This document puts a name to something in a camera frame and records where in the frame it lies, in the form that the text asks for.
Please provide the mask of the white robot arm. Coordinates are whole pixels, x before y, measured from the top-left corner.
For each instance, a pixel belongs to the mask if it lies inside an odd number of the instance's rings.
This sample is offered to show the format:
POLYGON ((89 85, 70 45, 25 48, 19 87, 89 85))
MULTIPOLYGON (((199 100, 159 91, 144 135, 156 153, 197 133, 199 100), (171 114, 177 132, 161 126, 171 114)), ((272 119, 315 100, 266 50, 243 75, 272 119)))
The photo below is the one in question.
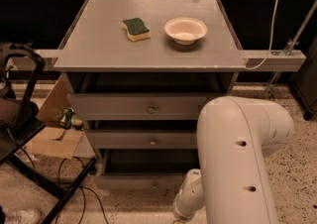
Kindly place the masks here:
POLYGON ((206 211, 207 224, 279 224, 264 158, 292 138, 293 120, 279 104, 218 97, 200 111, 200 168, 190 170, 174 198, 177 222, 206 211))

